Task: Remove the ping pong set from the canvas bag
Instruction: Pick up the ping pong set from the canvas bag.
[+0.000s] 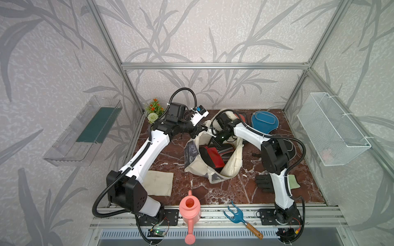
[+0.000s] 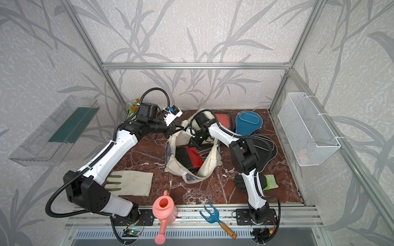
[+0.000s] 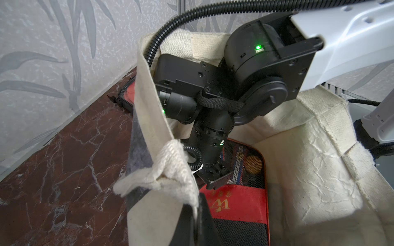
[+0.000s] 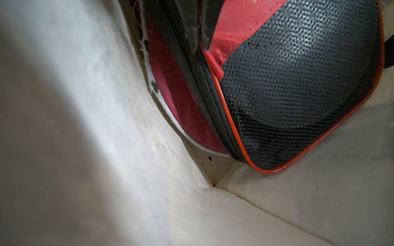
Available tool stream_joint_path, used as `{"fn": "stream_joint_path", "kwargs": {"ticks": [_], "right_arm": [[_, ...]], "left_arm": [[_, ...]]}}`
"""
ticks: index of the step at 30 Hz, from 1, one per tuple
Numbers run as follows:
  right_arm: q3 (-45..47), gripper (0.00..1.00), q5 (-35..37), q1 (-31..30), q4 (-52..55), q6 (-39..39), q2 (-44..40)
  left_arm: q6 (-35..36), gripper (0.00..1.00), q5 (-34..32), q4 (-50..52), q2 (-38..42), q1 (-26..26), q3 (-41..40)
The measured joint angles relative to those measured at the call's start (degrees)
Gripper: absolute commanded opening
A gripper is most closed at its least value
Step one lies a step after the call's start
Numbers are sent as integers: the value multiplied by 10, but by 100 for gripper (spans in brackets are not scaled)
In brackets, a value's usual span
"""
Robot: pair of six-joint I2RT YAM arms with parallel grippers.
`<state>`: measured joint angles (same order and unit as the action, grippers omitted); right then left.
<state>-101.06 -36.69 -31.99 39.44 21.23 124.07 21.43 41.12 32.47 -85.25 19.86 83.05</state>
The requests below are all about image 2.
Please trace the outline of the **blue paddle case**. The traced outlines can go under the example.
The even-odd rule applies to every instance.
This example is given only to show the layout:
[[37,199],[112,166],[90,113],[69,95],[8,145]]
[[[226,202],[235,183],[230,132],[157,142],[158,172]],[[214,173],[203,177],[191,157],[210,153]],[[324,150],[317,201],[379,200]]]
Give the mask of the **blue paddle case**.
[[251,135],[262,126],[263,119],[255,112],[242,111],[236,115],[236,133],[238,135]]

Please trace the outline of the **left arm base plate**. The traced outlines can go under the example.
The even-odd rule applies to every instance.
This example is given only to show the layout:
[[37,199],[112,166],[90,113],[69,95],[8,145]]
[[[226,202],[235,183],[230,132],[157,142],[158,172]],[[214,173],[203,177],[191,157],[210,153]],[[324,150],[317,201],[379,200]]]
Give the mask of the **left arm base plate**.
[[113,218],[114,225],[118,226],[152,226],[155,220],[152,209],[142,208],[139,209],[139,217],[135,220],[130,218],[125,218],[122,216],[115,216]]

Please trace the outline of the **beige canvas bag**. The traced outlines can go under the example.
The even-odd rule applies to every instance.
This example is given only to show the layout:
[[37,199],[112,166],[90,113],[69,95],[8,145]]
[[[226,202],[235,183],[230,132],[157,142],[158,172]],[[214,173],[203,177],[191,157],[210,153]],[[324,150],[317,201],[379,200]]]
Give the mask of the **beige canvas bag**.
[[198,147],[189,146],[191,139],[187,132],[179,131],[166,144],[165,172],[182,177],[187,184],[206,180],[222,165],[220,143],[216,138],[209,138]]

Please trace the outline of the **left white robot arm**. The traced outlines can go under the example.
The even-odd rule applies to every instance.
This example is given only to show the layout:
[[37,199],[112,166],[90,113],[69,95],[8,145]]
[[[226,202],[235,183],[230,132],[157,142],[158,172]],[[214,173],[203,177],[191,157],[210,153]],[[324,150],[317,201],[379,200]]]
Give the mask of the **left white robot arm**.
[[164,121],[141,123],[127,120],[115,130],[115,138],[88,164],[79,171],[68,171],[64,183],[68,200],[83,208],[71,216],[95,213],[105,216],[116,215],[136,221],[140,218],[139,205],[113,195],[102,184],[120,159],[150,133],[162,133],[167,138],[183,130],[180,124],[166,125]]

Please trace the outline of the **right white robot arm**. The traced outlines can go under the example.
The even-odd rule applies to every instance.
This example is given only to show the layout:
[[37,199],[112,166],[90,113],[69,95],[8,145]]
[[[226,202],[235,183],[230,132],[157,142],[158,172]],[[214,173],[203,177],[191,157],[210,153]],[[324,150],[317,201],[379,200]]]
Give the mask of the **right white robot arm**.
[[256,184],[258,163],[261,160],[250,136],[237,135],[222,127],[216,120],[208,120],[199,130],[189,127],[186,133],[191,136],[190,147],[199,147],[206,139],[221,141],[230,150],[233,166],[242,176],[248,194],[248,204],[256,212],[266,206],[267,200],[262,197],[262,190]]

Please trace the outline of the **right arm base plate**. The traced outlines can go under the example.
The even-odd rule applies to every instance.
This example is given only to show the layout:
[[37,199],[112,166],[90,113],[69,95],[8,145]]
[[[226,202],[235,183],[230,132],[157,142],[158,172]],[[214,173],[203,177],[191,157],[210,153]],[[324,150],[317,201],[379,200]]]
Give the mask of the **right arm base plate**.
[[255,212],[251,209],[236,209],[236,220],[237,225],[241,226],[255,226],[255,225],[270,225],[275,226],[277,225],[277,214],[275,209],[264,209],[260,212]]

